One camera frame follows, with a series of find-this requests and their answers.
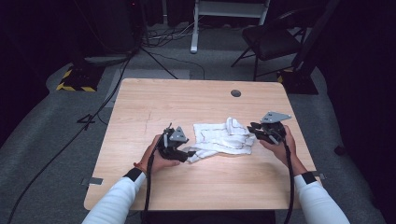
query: person's left hand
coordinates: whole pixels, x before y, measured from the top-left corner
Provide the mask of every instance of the person's left hand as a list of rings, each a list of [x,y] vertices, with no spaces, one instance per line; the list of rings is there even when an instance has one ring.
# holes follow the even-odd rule
[[[142,157],[142,160],[140,161],[141,167],[142,167],[142,169],[144,169],[143,170],[144,172],[147,171],[148,163],[149,163],[149,156],[151,155],[151,152],[154,149],[154,147],[157,144],[160,137],[161,137],[160,134],[155,135],[154,139],[152,140],[151,145],[148,146],[148,148],[145,151],[145,154]],[[160,152],[158,150],[155,150],[154,162],[152,163],[151,173],[154,174],[165,167],[177,166],[179,164],[180,164],[180,161],[169,161],[167,159],[164,159],[161,156]]]

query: table top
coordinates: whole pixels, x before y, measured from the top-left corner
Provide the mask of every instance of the table top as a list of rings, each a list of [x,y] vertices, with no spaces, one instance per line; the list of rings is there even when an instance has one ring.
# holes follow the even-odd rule
[[[241,91],[233,97],[232,90]],[[84,206],[92,209],[106,192],[140,161],[155,134],[172,122],[195,143],[194,123],[242,125],[259,122],[268,112],[292,116],[282,121],[295,138],[297,154],[307,170],[315,171],[304,137],[283,86],[272,82],[125,78],[115,103]],[[146,183],[133,210],[143,210]],[[196,163],[184,162],[152,177],[149,210],[287,209],[290,178],[287,167],[255,141],[250,155],[217,154]]]

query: crumpled towel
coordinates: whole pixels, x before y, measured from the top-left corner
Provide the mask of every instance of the crumpled towel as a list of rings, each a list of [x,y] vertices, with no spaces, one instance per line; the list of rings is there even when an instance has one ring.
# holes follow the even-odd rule
[[[219,152],[238,155],[251,154],[251,146],[256,139],[246,127],[236,119],[227,118],[221,124],[194,124],[195,145],[184,148],[184,151],[196,151],[187,161],[195,162]]]

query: chair backrest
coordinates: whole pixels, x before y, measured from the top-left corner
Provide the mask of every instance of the chair backrest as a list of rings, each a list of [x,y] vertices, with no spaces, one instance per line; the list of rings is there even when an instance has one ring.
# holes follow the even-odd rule
[[[324,10],[325,7],[323,6],[294,9],[265,24],[264,29],[266,32],[271,32],[273,30],[292,29],[295,27],[312,27]]]

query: long sleeve shirt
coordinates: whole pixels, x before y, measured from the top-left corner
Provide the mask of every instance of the long sleeve shirt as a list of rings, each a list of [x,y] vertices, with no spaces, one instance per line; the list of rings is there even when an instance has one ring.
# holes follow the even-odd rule
[[[143,172],[136,178],[121,178],[85,217],[83,223],[123,224],[134,197],[146,179]],[[308,224],[349,223],[347,217],[329,193],[316,180],[305,175],[294,177],[297,194]]]

